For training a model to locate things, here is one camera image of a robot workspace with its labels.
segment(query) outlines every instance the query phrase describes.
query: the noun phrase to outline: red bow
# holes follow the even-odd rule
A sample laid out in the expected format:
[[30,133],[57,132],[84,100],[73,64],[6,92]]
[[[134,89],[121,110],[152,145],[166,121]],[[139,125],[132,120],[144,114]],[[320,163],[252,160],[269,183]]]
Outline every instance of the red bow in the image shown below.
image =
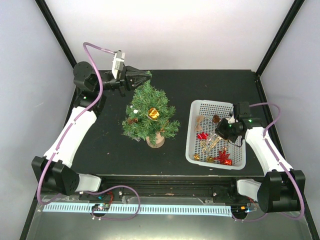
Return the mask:
[[230,153],[227,153],[226,150],[223,151],[219,151],[219,156],[214,157],[214,160],[217,160],[220,162],[220,164],[224,164],[224,165],[232,165],[232,160],[229,159]]
[[208,136],[209,136],[208,133],[202,132],[202,133],[198,133],[198,134],[196,135],[196,138],[197,138],[197,139],[201,139],[201,140],[206,140],[206,139],[208,138]]

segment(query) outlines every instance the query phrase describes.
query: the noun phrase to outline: artificial christmas tree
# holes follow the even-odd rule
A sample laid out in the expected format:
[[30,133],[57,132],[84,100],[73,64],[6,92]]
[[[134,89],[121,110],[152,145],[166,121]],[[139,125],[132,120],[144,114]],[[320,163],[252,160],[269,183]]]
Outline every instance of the artificial christmas tree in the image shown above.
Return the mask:
[[127,118],[122,122],[124,135],[135,140],[146,140],[152,148],[159,148],[165,138],[173,138],[180,123],[170,118],[176,112],[168,106],[168,98],[163,90],[157,90],[150,80],[134,91],[130,105],[126,107]]

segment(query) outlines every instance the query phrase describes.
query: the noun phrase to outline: tree pot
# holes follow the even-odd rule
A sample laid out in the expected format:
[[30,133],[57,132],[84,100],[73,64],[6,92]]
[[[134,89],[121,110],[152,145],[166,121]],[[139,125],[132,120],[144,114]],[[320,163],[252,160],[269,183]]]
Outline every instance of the tree pot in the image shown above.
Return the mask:
[[145,138],[146,143],[153,149],[160,148],[165,143],[165,138],[160,135],[160,132],[156,134],[155,145],[151,144],[149,137]]

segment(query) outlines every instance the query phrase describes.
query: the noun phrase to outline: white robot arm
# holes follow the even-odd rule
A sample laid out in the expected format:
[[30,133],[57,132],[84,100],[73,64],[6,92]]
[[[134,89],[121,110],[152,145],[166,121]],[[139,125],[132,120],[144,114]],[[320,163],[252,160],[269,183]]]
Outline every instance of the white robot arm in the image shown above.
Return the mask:
[[233,116],[223,118],[215,132],[225,140],[235,142],[241,136],[250,145],[263,170],[262,182],[253,179],[237,180],[237,192],[259,203],[265,213],[299,211],[300,202],[292,182],[288,179],[280,163],[290,171],[301,193],[305,187],[305,175],[282,157],[262,127],[259,118],[253,118],[249,103],[240,102],[233,105]]
[[[125,66],[124,58],[124,52],[115,52],[112,70],[100,72],[103,89],[113,91],[118,89],[121,96],[125,95],[125,91],[134,90],[151,79],[148,72],[132,66]],[[68,196],[75,192],[96,192],[101,185],[100,177],[76,173],[71,169],[71,166],[80,143],[97,120],[106,101],[106,97],[102,95],[91,109],[78,117],[85,108],[97,99],[99,82],[97,73],[85,61],[75,65],[73,75],[73,82],[77,86],[77,96],[73,103],[74,108],[71,116],[52,147],[43,157],[36,156],[31,164],[38,182],[41,182],[43,187]],[[49,167],[47,171],[44,171],[47,164]],[[45,177],[42,181],[40,179],[44,173]]]

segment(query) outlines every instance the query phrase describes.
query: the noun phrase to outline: mesh basket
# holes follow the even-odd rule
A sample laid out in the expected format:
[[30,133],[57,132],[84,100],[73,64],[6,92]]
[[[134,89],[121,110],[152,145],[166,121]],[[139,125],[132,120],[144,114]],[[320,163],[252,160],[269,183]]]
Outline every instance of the mesh basket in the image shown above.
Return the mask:
[[[243,140],[241,145],[241,137],[238,137],[235,143],[230,143],[225,140],[220,140],[216,146],[210,151],[208,155],[204,154],[201,147],[201,141],[197,139],[197,134],[202,132],[213,133],[217,127],[217,123],[212,122],[214,115],[218,115],[221,119],[229,117],[230,112],[233,111],[233,105],[228,102],[209,101],[209,100],[195,100],[191,104],[188,134],[186,138],[185,157],[192,164],[207,166],[218,169],[240,170],[246,165],[246,143]],[[204,120],[200,123],[202,131],[195,131],[196,117],[198,115],[205,116]],[[207,156],[218,157],[219,151],[223,147],[227,147],[227,153],[230,154],[229,159],[232,160],[232,165],[223,165],[219,161],[214,163],[207,162]],[[200,159],[194,160],[194,154],[199,154]]]

